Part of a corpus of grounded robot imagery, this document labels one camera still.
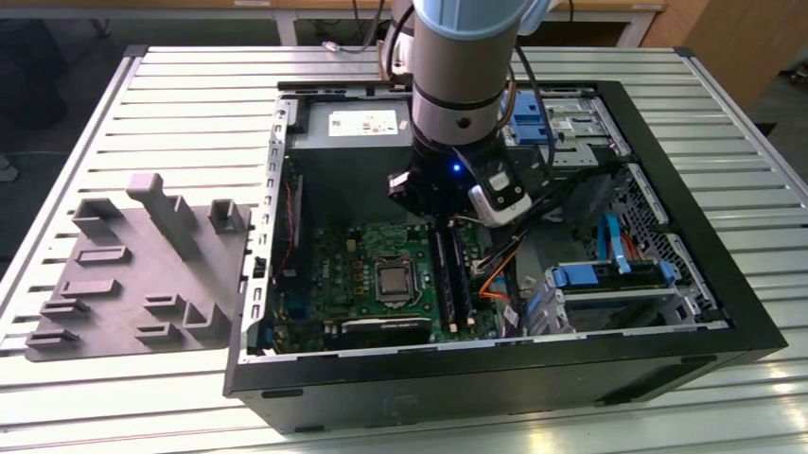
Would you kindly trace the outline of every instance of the floor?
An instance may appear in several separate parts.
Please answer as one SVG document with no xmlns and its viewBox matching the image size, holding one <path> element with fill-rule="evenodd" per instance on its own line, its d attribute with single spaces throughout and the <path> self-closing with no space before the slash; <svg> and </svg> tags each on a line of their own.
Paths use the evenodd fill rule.
<svg viewBox="0 0 808 454">
<path fill-rule="evenodd" d="M 113 21 L 112 34 L 100 40 L 86 21 L 48 21 L 70 71 L 58 82 L 68 104 L 66 117 L 44 131 L 16 130 L 0 116 L 0 153 L 20 175 L 0 183 L 0 276 L 48 195 L 96 103 L 129 44 L 152 45 L 276 45 L 273 25 L 267 21 Z M 357 44 L 351 21 L 339 24 L 297 22 L 300 44 L 316 44 L 331 34 L 343 44 Z M 749 111 L 754 122 L 775 122 L 774 147 L 808 179 L 808 87 L 777 79 Z"/>
</svg>

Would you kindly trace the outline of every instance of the black cable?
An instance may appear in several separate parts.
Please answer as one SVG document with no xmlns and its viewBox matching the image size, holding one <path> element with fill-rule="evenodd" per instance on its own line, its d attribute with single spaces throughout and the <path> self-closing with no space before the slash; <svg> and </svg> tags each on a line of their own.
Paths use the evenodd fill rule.
<svg viewBox="0 0 808 454">
<path fill-rule="evenodd" d="M 357 36 L 361 36 L 361 21 L 357 19 L 356 0 L 351 0 L 351 3 L 353 4 L 353 21 L 356 21 L 356 34 Z"/>
<path fill-rule="evenodd" d="M 535 102 L 539 105 L 539 109 L 542 111 L 542 120 L 543 120 L 543 129 L 546 131 L 546 166 L 543 167 L 544 178 L 550 178 L 550 170 L 552 169 L 552 163 L 555 162 L 555 138 L 552 137 L 552 129 L 550 128 L 550 119 L 548 112 L 543 107 L 542 100 L 542 91 L 539 90 L 539 83 L 535 80 L 535 74 L 532 73 L 532 68 L 530 67 L 530 61 L 527 61 L 527 57 L 524 56 L 524 51 L 520 50 L 520 45 L 515 44 L 514 48 L 516 49 L 516 55 L 519 55 L 520 65 L 524 67 L 524 73 L 527 73 L 527 79 L 530 80 L 530 88 L 532 89 L 532 96 L 535 97 Z"/>
<path fill-rule="evenodd" d="M 364 40 L 361 41 L 361 48 L 360 49 L 345 49 L 344 47 L 339 47 L 339 52 L 345 52 L 348 54 L 360 54 L 361 52 L 364 52 L 364 50 L 367 50 L 367 47 L 369 47 L 369 43 L 373 41 L 373 37 L 376 36 L 376 30 L 379 29 L 380 10 L 383 9 L 383 2 L 384 2 L 384 0 L 379 1 L 379 8 L 376 9 L 376 14 L 373 16 L 373 26 L 369 28 L 369 30 L 367 31 L 367 34 L 364 35 Z M 353 0 L 353 13 L 355 13 L 355 17 L 356 17 L 356 27 L 357 27 L 356 0 Z"/>
<path fill-rule="evenodd" d="M 392 80 L 392 50 L 395 48 L 395 42 L 399 40 L 399 35 L 401 34 L 401 28 L 404 28 L 405 21 L 408 21 L 408 16 L 412 15 L 415 11 L 415 7 L 412 5 L 408 6 L 401 15 L 401 20 L 396 22 L 395 28 L 392 28 L 392 35 L 389 35 L 389 45 L 387 46 L 387 80 Z"/>
<path fill-rule="evenodd" d="M 487 267 L 494 260 L 508 254 L 519 246 L 520 241 L 527 235 L 532 226 L 542 220 L 543 215 L 550 213 L 563 204 L 566 198 L 571 194 L 571 191 L 575 189 L 575 187 L 578 187 L 579 183 L 598 175 L 614 173 L 619 168 L 622 168 L 622 166 L 622 162 L 615 162 L 606 164 L 604 166 L 578 170 L 568 176 L 568 178 L 566 178 L 566 180 L 558 183 L 539 198 L 532 201 L 530 208 L 527 208 L 527 211 L 519 216 L 510 235 L 506 236 L 491 248 L 492 253 L 487 257 L 482 258 L 476 264 L 476 267 Z"/>
</svg>

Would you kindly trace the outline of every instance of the sticker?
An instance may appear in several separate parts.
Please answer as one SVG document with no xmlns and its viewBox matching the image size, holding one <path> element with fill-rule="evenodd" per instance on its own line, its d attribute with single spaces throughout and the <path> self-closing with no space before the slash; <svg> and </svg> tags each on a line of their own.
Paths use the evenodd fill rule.
<svg viewBox="0 0 808 454">
<path fill-rule="evenodd" d="M 233 0 L 232 4 L 236 7 L 268 7 L 265 0 Z"/>
<path fill-rule="evenodd" d="M 500 191 L 510 184 L 507 174 L 504 172 L 499 172 L 496 175 L 488 178 L 488 183 L 491 184 L 494 191 Z"/>
<path fill-rule="evenodd" d="M 328 135 L 395 135 L 399 133 L 395 111 L 335 111 L 328 115 Z"/>
<path fill-rule="evenodd" d="M 518 324 L 519 324 L 519 315 L 516 314 L 516 311 L 510 308 L 510 306 L 504 307 L 504 312 L 502 313 L 502 315 L 504 316 L 504 318 L 507 319 L 507 322 L 512 326 L 518 326 Z"/>
<path fill-rule="evenodd" d="M 552 120 L 554 130 L 571 130 L 571 122 L 568 120 Z"/>
</svg>

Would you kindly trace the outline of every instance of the blue plastic clip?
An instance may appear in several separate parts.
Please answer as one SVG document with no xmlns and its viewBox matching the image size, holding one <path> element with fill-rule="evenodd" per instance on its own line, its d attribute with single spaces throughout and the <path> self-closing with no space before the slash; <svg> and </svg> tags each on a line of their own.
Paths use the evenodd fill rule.
<svg viewBox="0 0 808 454">
<path fill-rule="evenodd" d="M 622 240 L 619 239 L 619 222 L 616 216 L 612 213 L 606 213 L 600 217 L 600 221 L 596 224 L 596 259 L 608 259 L 608 246 L 606 244 L 606 231 L 608 230 L 608 243 L 611 244 L 611 255 L 614 262 L 616 262 L 616 269 L 621 273 L 631 272 L 631 266 L 629 260 L 626 260 L 626 254 L 622 251 Z"/>
<path fill-rule="evenodd" d="M 658 262 L 658 269 L 661 270 L 661 275 L 665 278 L 665 282 L 667 284 L 671 284 L 673 281 L 677 280 L 677 272 L 670 262 L 666 260 L 661 260 Z"/>
<path fill-rule="evenodd" d="M 527 304 L 527 311 L 524 312 L 524 314 L 530 315 L 532 313 L 532 310 L 539 305 L 539 301 L 540 300 L 542 300 L 542 291 L 540 290 L 535 290 L 535 295 L 532 295 L 532 299 L 530 300 L 530 304 Z"/>
<path fill-rule="evenodd" d="M 566 274 L 563 270 L 552 270 L 552 280 L 555 281 L 555 288 L 566 287 Z"/>
</svg>

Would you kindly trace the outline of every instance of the metal workbench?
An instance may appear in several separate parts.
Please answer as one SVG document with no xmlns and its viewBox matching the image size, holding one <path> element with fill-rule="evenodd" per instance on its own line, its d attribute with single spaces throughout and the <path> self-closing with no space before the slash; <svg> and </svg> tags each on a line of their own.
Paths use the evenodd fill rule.
<svg viewBox="0 0 808 454">
<path fill-rule="evenodd" d="M 189 204 L 256 205 L 275 84 L 373 79 L 375 53 L 152 48 L 125 57 L 13 259 L 0 297 L 0 449 L 146 452 L 248 445 L 349 452 L 803 452 L 808 192 L 694 59 L 655 49 L 531 49 L 542 79 L 616 79 L 790 346 L 651 402 L 403 428 L 280 436 L 220 396 L 225 350 L 33 364 L 22 355 L 77 234 L 82 197 L 133 206 L 158 171 Z"/>
</svg>

